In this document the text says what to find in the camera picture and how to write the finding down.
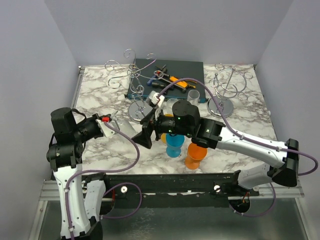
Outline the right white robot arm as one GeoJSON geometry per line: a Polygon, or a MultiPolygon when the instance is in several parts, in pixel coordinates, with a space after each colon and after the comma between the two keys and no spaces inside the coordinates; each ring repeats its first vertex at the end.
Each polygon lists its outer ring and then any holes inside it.
{"type": "Polygon", "coordinates": [[[295,187],[298,182],[299,143],[270,141],[256,136],[245,136],[232,131],[219,121],[201,117],[197,106],[187,100],[179,100],[172,107],[173,116],[165,116],[162,110],[153,108],[141,121],[141,132],[132,140],[147,148],[152,147],[151,135],[159,139],[161,134],[181,135],[202,148],[228,150],[262,161],[259,166],[238,170],[230,183],[230,191],[241,196],[247,190],[266,183],[295,187]]]}

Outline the clear wine glass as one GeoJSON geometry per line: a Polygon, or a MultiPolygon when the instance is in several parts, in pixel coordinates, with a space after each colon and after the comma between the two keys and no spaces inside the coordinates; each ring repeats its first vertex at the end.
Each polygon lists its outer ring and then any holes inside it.
{"type": "Polygon", "coordinates": [[[117,117],[117,113],[118,111],[115,111],[110,115],[111,117],[110,125],[130,138],[135,136],[137,132],[133,128],[131,123],[127,119],[117,117]]]}

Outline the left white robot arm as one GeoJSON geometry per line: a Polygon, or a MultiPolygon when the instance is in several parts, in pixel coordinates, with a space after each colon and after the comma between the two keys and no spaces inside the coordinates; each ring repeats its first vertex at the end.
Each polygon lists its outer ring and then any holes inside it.
{"type": "Polygon", "coordinates": [[[54,129],[46,158],[55,177],[61,209],[62,240],[101,240],[102,224],[96,215],[90,216],[85,208],[82,189],[82,154],[90,139],[103,137],[94,114],[77,123],[78,110],[62,107],[54,110],[51,123],[54,129]]]}

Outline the yellow plastic wine glass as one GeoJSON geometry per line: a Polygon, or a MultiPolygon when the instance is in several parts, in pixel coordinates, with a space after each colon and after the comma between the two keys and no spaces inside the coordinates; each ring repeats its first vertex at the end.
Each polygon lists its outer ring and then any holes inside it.
{"type": "MultiPolygon", "coordinates": [[[[173,115],[172,114],[169,114],[169,113],[167,113],[167,114],[165,114],[165,116],[166,117],[173,117],[173,115]]],[[[162,135],[161,135],[161,141],[166,145],[167,144],[167,141],[166,141],[166,134],[165,133],[163,133],[162,135]]]]}

